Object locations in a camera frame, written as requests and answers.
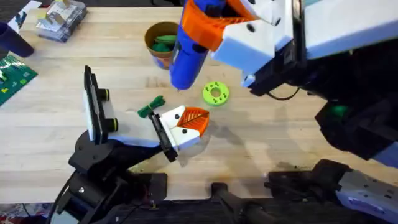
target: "green cable clip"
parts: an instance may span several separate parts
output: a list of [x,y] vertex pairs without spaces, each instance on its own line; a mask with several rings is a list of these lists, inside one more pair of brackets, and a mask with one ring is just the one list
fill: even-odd
[[137,111],[137,114],[141,118],[146,118],[155,108],[163,106],[165,103],[166,101],[163,99],[163,96],[156,96],[156,98],[151,103]]

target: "green led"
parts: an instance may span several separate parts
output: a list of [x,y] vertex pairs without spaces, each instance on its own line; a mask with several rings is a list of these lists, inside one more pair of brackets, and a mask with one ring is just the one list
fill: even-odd
[[347,106],[341,106],[341,105],[332,106],[330,111],[334,115],[337,115],[340,118],[342,118],[344,116],[344,114],[348,111],[348,107]]

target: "screw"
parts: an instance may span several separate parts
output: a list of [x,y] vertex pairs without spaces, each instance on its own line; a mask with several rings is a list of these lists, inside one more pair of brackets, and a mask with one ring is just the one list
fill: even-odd
[[248,30],[249,30],[250,32],[256,31],[256,30],[254,29],[254,27],[253,27],[252,24],[247,24],[246,27],[248,28]]

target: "orange cup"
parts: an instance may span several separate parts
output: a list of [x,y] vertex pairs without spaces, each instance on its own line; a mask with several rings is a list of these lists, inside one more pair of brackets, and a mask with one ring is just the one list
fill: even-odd
[[155,38],[162,35],[177,35],[178,24],[175,22],[158,22],[151,26],[145,33],[145,44],[154,58],[155,64],[163,69],[169,69],[173,51],[157,52],[152,50]]

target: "green gear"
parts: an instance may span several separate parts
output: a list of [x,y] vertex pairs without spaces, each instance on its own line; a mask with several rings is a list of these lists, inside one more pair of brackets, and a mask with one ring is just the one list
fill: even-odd
[[[218,91],[219,96],[213,96],[212,91]],[[210,82],[203,88],[203,99],[211,106],[221,106],[227,102],[229,98],[228,87],[221,82]]]

